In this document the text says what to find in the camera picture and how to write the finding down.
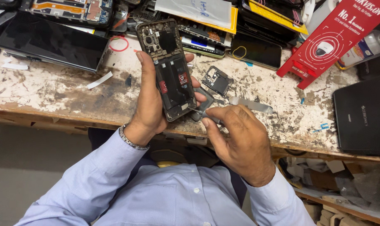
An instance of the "metal watch bracelet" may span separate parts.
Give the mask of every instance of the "metal watch bracelet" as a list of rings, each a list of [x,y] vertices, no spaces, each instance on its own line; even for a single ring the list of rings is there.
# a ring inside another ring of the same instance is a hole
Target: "metal watch bracelet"
[[[128,145],[132,146],[134,149],[137,149],[137,150],[147,150],[147,149],[149,149],[149,148],[150,148],[149,143],[147,144],[146,147],[142,148],[142,147],[140,147],[140,146],[138,146],[138,145],[136,145],[136,144],[133,144],[131,141],[129,141],[129,140],[127,139],[127,137],[126,137],[126,136],[124,135],[124,133],[123,133],[123,131],[124,131],[124,129],[126,128],[127,125],[128,125],[128,124],[124,124],[123,126],[121,126],[121,127],[119,128],[119,134],[120,134],[120,136],[122,137],[123,141],[126,142]]]

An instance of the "man's left hand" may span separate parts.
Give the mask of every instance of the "man's left hand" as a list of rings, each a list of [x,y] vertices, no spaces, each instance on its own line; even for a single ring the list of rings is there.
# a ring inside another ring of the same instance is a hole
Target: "man's left hand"
[[[124,135],[129,141],[139,146],[146,146],[153,136],[161,133],[167,127],[168,121],[162,111],[162,98],[156,87],[156,72],[151,57],[143,52],[136,53],[141,62],[141,90],[137,100],[137,111],[130,124],[124,129]],[[194,54],[186,54],[187,63],[194,59]],[[194,88],[201,84],[191,76]],[[207,98],[195,92],[197,106]]]

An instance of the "screwdriver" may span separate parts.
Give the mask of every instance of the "screwdriver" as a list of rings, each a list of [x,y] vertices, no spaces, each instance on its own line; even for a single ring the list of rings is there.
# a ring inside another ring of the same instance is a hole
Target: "screwdriver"
[[[212,117],[212,116],[209,116],[207,115],[207,113],[205,111],[202,111],[202,110],[195,110],[198,114],[202,115],[203,118],[210,118],[212,119],[212,121],[214,121],[216,124],[218,125],[223,125],[223,121],[222,120],[219,120],[215,117]]]

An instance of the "red rubber band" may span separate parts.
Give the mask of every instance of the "red rubber band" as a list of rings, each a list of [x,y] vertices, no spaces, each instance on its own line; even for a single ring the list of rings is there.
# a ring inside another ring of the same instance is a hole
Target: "red rubber band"
[[[128,41],[126,38],[122,37],[122,36],[113,36],[112,38],[110,38],[110,41],[112,41],[113,39],[115,38],[120,38],[120,39],[123,39],[127,42],[127,46],[124,48],[124,49],[113,49],[112,46],[109,44],[109,48],[115,52],[123,52],[124,50],[126,50],[128,48]]]

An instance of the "floor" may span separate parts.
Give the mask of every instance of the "floor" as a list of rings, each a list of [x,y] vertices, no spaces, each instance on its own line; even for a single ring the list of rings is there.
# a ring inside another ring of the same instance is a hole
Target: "floor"
[[[15,224],[90,151],[85,135],[0,124],[0,226]],[[251,216],[247,196],[243,210]]]

